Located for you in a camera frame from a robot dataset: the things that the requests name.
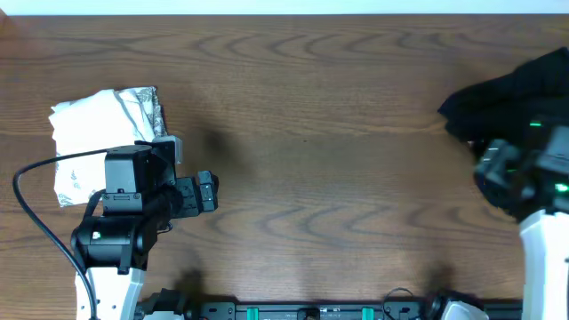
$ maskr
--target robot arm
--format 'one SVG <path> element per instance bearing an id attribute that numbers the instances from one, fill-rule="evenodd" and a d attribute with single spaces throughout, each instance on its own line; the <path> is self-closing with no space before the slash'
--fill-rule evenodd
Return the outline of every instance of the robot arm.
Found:
<path id="1" fill-rule="evenodd" d="M 543 119 L 527 127 L 523 146 L 494 140 L 475 178 L 488 201 L 519 223 L 523 320 L 569 319 L 569 126 Z"/>
<path id="2" fill-rule="evenodd" d="M 199 184 L 193 177 L 176 178 L 180 144 L 175 137 L 137 141 L 112 148 L 105 157 L 106 190 L 94 195 L 102 195 L 103 213 L 87 212 L 71 237 L 76 259 L 95 292 L 99 319 L 133 319 L 148 253 L 158 233 L 171 226 L 170 219 L 217 209 L 218 182 L 210 172 L 198 173 Z M 92 200 L 96 204 L 99 198 Z M 79 275 L 76 292 L 77 320 L 89 319 L 89 297 Z M 175 312 L 170 310 L 168 319 L 184 319 L 183 311 Z"/>
<path id="3" fill-rule="evenodd" d="M 540 210 L 520 224 L 525 252 L 523 320 L 568 319 L 569 215 Z"/>

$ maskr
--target black fabric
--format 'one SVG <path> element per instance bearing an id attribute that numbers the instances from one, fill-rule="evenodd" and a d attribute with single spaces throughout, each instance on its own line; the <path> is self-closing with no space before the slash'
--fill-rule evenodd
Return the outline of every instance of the black fabric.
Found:
<path id="1" fill-rule="evenodd" d="M 464 88 L 438 112 L 448 119 L 446 130 L 460 141 L 520 144 L 536 116 L 569 118 L 569 51 L 555 50 L 509 75 Z"/>

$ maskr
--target wooden table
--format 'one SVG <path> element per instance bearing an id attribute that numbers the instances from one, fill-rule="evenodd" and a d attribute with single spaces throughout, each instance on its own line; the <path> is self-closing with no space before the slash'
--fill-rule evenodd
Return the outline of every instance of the wooden table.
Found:
<path id="1" fill-rule="evenodd" d="M 52 157 L 50 106 L 156 85 L 181 173 L 220 176 L 220 209 L 160 236 L 142 296 L 378 300 L 446 284 L 519 298 L 512 219 L 473 185 L 437 108 L 569 40 L 563 16 L 7 18 L 0 37 L 0 317 L 75 318 L 73 269 L 10 180 Z M 54 167 L 24 195 L 68 243 Z"/>

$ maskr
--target black cable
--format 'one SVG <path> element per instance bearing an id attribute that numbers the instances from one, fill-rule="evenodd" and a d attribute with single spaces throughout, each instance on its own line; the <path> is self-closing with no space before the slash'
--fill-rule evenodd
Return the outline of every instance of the black cable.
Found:
<path id="1" fill-rule="evenodd" d="M 35 164 L 30 164 L 28 166 L 25 166 L 25 167 L 19 169 L 14 174 L 14 178 L 12 180 L 12 187 L 14 189 L 14 194 L 16 195 L 16 198 L 18 199 L 18 202 L 20 203 L 21 207 L 28 214 L 29 218 L 32 219 L 32 221 L 34 221 L 34 223 L 42 231 L 44 231 L 45 235 L 48 238 L 50 238 L 50 240 L 53 241 L 55 246 L 57 246 L 58 249 L 60 249 L 61 252 L 63 252 L 65 257 L 69 260 L 69 262 L 71 262 L 71 264 L 73 265 L 73 268 L 75 268 L 75 270 L 77 271 L 77 274 L 79 275 L 79 277 L 83 281 L 83 284 L 85 286 L 85 290 L 87 291 L 87 296 L 89 296 L 89 303 L 91 304 L 91 320 L 97 320 L 97 302 L 95 299 L 95 292 L 93 291 L 92 287 L 89 285 L 89 281 L 87 280 L 87 277 L 85 276 L 85 270 L 83 270 L 83 268 L 81 268 L 81 266 L 79 266 L 79 262 L 77 262 L 75 257 L 73 257 L 73 254 L 69 251 L 69 249 L 65 246 L 65 244 L 63 244 L 61 242 L 61 240 L 56 235 L 53 234 L 53 232 L 37 217 L 37 215 L 32 211 L 32 209 L 26 203 L 26 200 L 24 200 L 24 197 L 22 196 L 22 194 L 20 192 L 20 176 L 22 174 L 32 170 L 32 169 L 35 169 L 35 168 L 42 166 L 42 165 L 45 165 L 45 164 L 52 164 L 54 162 L 58 162 L 61 160 L 66 160 L 66 159 L 79 157 L 79 156 L 90 156 L 90 155 L 95 155 L 95 154 L 99 154 L 99 153 L 103 153 L 103 152 L 107 152 L 107 150 L 101 149 L 101 150 L 78 153 L 78 154 L 74 154 L 74 155 L 57 156 L 57 157 L 54 157 L 54 158 L 51 158 L 48 160 L 37 162 Z"/>
<path id="2" fill-rule="evenodd" d="M 166 225 L 166 229 L 158 231 L 158 235 L 163 234 L 163 233 L 168 233 L 170 231 L 172 231 L 172 229 L 174 228 L 174 226 L 172 225 L 171 222 L 168 222 L 168 225 Z"/>
<path id="3" fill-rule="evenodd" d="M 95 192 L 94 194 L 92 194 L 92 196 L 89 198 L 89 202 L 87 203 L 87 206 L 85 207 L 85 213 L 83 215 L 83 219 L 92 216 L 92 214 L 95 212 L 95 208 L 97 208 L 97 204 L 99 204 L 100 197 L 105 192 L 107 192 L 107 190 L 102 189 L 102 190 L 99 190 L 99 191 Z"/>
<path id="4" fill-rule="evenodd" d="M 381 311 L 383 311 L 383 314 L 384 314 L 385 316 L 388 316 L 389 319 L 391 319 L 391 320 L 396 320 L 396 319 L 395 319 L 393 316 L 391 316 L 390 311 L 385 311 L 385 302 L 387 302 L 387 300 L 388 300 L 388 298 L 389 298 L 389 296 L 390 296 L 391 294 L 393 294 L 393 293 L 395 293 L 395 292 L 398 292 L 398 291 L 407 292 L 407 293 L 411 294 L 411 297 L 414 297 L 413 293 L 412 293 L 409 289 L 407 289 L 407 288 L 404 288 L 404 287 L 397 287 L 397 288 L 391 289 L 391 291 L 388 292 L 388 294 L 385 295 L 385 298 L 383 298 L 383 302 L 381 303 Z"/>

